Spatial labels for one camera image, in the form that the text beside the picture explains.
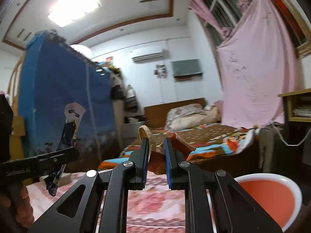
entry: blue fabric wardrobe cover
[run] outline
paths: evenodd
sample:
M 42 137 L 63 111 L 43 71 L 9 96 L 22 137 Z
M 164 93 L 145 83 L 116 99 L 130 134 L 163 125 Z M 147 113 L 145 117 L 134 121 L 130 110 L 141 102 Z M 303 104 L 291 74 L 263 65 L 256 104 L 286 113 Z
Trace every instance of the blue fabric wardrobe cover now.
M 84 113 L 77 133 L 78 162 L 69 170 L 96 168 L 118 154 L 109 74 L 96 72 L 96 64 L 45 31 L 29 42 L 20 75 L 18 115 L 25 119 L 22 138 L 25 156 L 55 151 L 66 117 L 65 106 L 77 102 Z

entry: ceiling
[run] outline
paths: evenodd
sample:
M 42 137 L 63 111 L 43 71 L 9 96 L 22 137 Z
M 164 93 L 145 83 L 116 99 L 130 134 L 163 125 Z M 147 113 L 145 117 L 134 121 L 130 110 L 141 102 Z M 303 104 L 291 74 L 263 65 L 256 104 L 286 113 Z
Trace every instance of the ceiling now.
M 14 0 L 0 25 L 3 42 L 23 49 L 35 32 L 56 29 L 69 44 L 92 47 L 133 32 L 182 25 L 188 0 L 99 0 L 101 6 L 59 27 L 48 15 L 59 0 Z

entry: white ceiling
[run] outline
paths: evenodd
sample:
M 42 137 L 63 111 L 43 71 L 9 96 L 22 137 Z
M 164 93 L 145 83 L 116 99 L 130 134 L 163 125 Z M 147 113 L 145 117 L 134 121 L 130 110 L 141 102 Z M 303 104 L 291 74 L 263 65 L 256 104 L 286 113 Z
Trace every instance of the white ceiling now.
M 59 0 L 30 0 L 17 17 L 6 39 L 19 46 L 25 47 L 34 32 L 45 29 L 56 29 L 59 35 L 67 39 L 68 43 L 72 43 L 93 32 L 117 23 L 150 15 L 169 13 L 169 0 L 158 0 L 146 3 L 139 3 L 141 0 L 100 0 L 101 6 L 99 8 L 61 28 L 48 18 L 53 6 L 55 6 L 58 1 Z M 18 3 L 23 4 L 23 0 L 15 0 L 10 7 L 1 24 L 0 37 L 4 35 L 9 23 L 18 11 Z M 187 3 L 188 0 L 174 0 L 174 17 L 154 19 L 123 26 L 122 31 L 120 31 L 120 29 L 114 29 L 104 32 L 86 40 L 83 44 L 92 47 L 109 39 L 141 30 L 185 24 L 188 13 Z M 20 37 L 17 38 L 22 29 L 25 30 Z M 24 41 L 24 38 L 29 32 L 32 32 L 32 34 Z

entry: ceiling light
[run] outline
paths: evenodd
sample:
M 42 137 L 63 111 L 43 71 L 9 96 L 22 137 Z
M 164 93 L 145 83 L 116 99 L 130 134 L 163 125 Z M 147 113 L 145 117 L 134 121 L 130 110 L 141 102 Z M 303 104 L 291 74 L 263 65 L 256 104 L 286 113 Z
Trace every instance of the ceiling light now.
M 84 45 L 71 45 L 71 48 L 75 49 L 77 52 L 83 54 L 88 59 L 92 56 L 92 50 Z
M 98 0 L 61 0 L 48 17 L 58 26 L 64 27 L 99 6 Z

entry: ceiling slot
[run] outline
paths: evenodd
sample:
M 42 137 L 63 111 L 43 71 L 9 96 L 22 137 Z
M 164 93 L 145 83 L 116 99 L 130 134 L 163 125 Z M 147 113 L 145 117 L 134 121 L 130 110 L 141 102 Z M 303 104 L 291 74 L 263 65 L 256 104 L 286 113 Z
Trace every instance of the ceiling slot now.
M 26 41 L 26 40 L 28 39 L 28 37 L 29 37 L 31 34 L 32 34 L 32 32 L 29 32 L 29 33 L 27 34 L 27 36 L 24 38 L 24 41 Z
M 143 0 L 143 1 L 139 1 L 139 2 L 143 3 L 143 2 L 152 2 L 152 1 L 158 1 L 158 0 Z
M 24 32 L 24 30 L 25 30 L 25 28 L 23 28 L 23 29 L 21 30 L 21 32 L 18 33 L 17 38 L 19 38 L 19 37 L 21 36 L 21 34 Z

